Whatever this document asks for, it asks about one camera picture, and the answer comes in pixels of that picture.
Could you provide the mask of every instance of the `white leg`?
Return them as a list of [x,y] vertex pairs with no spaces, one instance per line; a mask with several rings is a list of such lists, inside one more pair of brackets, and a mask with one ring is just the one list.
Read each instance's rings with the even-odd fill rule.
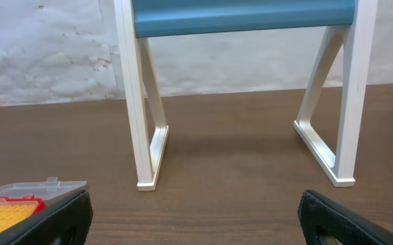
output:
[[[377,0],[357,0],[350,27],[328,27],[294,127],[334,186],[352,186]],[[336,155],[310,124],[334,58],[344,43],[343,99]]]
[[[161,125],[162,131],[156,127],[154,142],[151,149],[148,144],[148,129],[146,126],[146,114],[144,108],[144,96],[142,90],[142,59],[140,57],[139,44],[134,33],[133,10],[131,0],[115,0],[114,9],[116,13],[116,27],[121,51],[121,63],[123,81],[125,85],[125,96],[127,99],[129,125],[131,128],[131,138],[133,141],[134,157],[138,175],[139,191],[153,191],[157,183],[161,156],[166,144],[168,128]],[[147,91],[150,99],[152,111],[161,108],[160,112],[154,113],[156,126],[158,126],[158,114],[163,114],[161,100],[159,98],[158,86],[155,79],[150,79]]]

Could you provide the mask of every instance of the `white wall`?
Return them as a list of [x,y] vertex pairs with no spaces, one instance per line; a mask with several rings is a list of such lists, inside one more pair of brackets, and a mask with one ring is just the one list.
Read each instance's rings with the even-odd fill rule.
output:
[[[216,33],[150,43],[165,96],[279,90],[306,87],[323,32]],[[0,105],[122,97],[116,44],[112,0],[0,0]],[[327,86],[341,85],[341,69],[339,54]],[[393,0],[379,2],[368,83],[393,83]]]

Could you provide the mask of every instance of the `wood grain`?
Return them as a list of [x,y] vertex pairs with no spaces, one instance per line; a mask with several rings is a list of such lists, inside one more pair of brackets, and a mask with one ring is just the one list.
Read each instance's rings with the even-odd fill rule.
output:
[[[164,98],[170,134],[152,193],[136,188],[125,101],[1,107],[0,185],[87,180],[87,244],[304,244],[305,189],[393,231],[393,84],[367,87],[357,182],[346,189],[331,185],[294,131],[303,95]],[[333,150],[340,101],[340,88],[325,88],[312,119]]]

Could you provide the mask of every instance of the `blue panel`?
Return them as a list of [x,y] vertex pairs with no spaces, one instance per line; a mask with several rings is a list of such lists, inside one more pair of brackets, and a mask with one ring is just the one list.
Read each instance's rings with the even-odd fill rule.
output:
[[355,0],[133,0],[136,37],[350,25]]

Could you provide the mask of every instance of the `clear plastic lid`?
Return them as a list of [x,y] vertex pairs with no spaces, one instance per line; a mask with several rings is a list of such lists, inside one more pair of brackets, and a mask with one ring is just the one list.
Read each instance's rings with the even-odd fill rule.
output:
[[23,198],[34,195],[44,201],[79,189],[86,181],[57,181],[57,177],[48,177],[44,182],[13,183],[0,186],[0,197]]

